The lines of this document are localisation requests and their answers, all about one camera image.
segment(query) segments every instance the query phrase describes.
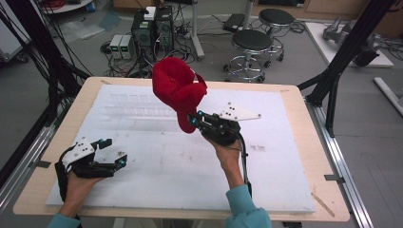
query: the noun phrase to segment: black cushion seat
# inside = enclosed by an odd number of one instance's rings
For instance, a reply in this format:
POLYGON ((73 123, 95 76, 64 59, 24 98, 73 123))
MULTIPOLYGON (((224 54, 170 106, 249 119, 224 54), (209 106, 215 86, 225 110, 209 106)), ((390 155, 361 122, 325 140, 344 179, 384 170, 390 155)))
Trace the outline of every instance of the black cushion seat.
POLYGON ((272 40, 266 34, 251 29, 236 32, 232 36, 232 43, 235 48, 246 52, 265 52, 272 46, 272 40))
POLYGON ((294 17, 281 9, 264 9, 259 13, 259 20, 266 26, 286 27, 294 22, 294 17))

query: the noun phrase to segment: white mat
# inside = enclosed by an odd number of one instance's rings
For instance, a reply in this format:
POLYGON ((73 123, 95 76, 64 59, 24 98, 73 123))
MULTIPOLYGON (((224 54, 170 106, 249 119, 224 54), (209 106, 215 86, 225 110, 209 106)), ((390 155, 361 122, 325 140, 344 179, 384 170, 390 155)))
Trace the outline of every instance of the white mat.
MULTIPOLYGON (((240 122, 248 176, 257 207, 270 212, 314 212, 315 206, 279 93, 209 89, 198 109, 220 113, 228 102, 262 118, 240 122)), ((176 113, 151 87, 104 85, 76 139, 111 138, 96 152, 124 151, 127 166, 94 187, 86 205, 228 210, 226 178, 213 147, 196 131, 183 133, 176 113)), ((57 183, 47 204, 62 204, 57 183)))
MULTIPOLYGON (((323 55, 326 62, 329 64, 330 62, 332 62, 333 58, 335 58, 335 55, 339 48, 339 46, 335 43, 335 41, 325 40, 322 37, 323 30, 326 29, 329 25, 323 25, 320 23, 310 23, 310 22, 307 22, 305 24, 306 27, 308 28, 309 34, 315 40, 317 48, 320 50, 320 53, 323 55)), ((377 56, 365 67, 393 67, 393 63, 380 50, 377 51, 376 53, 378 53, 379 56, 377 56)), ((357 67, 357 65, 353 62, 351 62, 349 66, 357 67)))

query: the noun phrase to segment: human arm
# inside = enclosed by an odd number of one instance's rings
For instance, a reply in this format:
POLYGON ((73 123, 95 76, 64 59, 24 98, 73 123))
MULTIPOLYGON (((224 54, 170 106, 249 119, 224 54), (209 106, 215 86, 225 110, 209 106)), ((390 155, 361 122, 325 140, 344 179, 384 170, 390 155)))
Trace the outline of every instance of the human arm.
POLYGON ((70 172, 65 203, 60 208, 59 213, 54 215, 48 228, 76 228, 80 221, 75 217, 86 201, 92 187, 100 180, 102 179, 81 179, 74 172, 70 172))
POLYGON ((230 190, 226 193, 232 216, 226 220, 227 228, 271 228, 272 222, 263 208, 257 208, 244 184, 240 172, 240 142, 221 146, 207 139, 215 148, 230 190))

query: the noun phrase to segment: red baseball cap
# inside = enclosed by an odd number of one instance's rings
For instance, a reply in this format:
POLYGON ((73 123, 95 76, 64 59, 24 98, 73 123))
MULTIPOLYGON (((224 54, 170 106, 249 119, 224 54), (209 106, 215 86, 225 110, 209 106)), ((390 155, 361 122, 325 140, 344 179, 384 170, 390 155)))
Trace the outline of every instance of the red baseball cap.
POLYGON ((192 133, 196 127, 187 120, 187 114, 196 115, 196 108, 207 94, 207 85, 183 60, 167 57, 154 65, 152 71, 154 94, 165 104, 172 107, 178 116, 179 127, 192 133))

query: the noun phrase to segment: person's left hand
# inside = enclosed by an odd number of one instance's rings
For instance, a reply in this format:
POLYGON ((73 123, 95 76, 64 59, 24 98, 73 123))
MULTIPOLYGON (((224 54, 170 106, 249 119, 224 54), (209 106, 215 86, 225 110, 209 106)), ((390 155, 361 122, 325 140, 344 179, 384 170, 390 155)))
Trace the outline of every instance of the person's left hand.
POLYGON ((81 209, 86 197, 91 192, 92 187, 98 181, 103 180, 103 178, 98 179, 81 179, 75 175, 74 172, 70 171, 68 173, 68 184, 67 184, 67 194, 65 204, 59 211, 59 214, 75 218, 77 212, 81 209))

